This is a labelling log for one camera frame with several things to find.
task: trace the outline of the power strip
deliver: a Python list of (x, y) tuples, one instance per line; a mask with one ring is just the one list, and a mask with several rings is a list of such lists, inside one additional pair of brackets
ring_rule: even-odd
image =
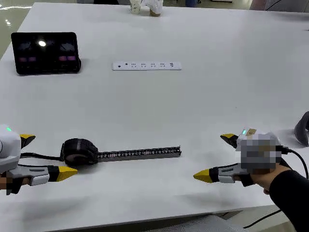
[(115, 71), (123, 70), (181, 70), (180, 62), (161, 62), (161, 61), (117, 61), (112, 64)]

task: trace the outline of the measuring tape blade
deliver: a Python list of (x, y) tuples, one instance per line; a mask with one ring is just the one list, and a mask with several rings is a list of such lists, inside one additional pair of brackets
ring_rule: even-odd
[(180, 146), (127, 151), (108, 151), (98, 153), (98, 162), (175, 158), (179, 157), (180, 154)]

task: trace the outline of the white table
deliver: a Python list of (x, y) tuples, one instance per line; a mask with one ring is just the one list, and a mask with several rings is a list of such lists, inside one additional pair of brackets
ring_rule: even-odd
[[(6, 232), (41, 232), (271, 205), (258, 186), (192, 175), (235, 162), (220, 134), (291, 129), (308, 106), (303, 14), (36, 3), (19, 31), (75, 31), (79, 74), (18, 76), (0, 62), (0, 122), (37, 135), (25, 151), (58, 156), (73, 137), (101, 151), (181, 145), (173, 159), (100, 163), (66, 181), (0, 193)], [(117, 72), (118, 60), (180, 61), (182, 71)], [(306, 151), (297, 149), (305, 158)], [(300, 171), (293, 155), (285, 158)], [(28, 160), (43, 164), (44, 160)]]

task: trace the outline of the pixelated blur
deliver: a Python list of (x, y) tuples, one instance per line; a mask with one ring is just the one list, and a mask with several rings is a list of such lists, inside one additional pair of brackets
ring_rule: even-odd
[(240, 157), (241, 168), (251, 174), (269, 173), (281, 160), (280, 145), (268, 134), (252, 134), (240, 141), (236, 155)]

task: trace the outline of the black tape measure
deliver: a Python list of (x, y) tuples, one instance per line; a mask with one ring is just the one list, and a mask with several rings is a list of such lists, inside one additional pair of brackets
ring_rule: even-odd
[(180, 146), (99, 152), (98, 148), (89, 140), (75, 138), (64, 142), (61, 148), (60, 159), (69, 166), (78, 166), (117, 160), (174, 158), (180, 155)]

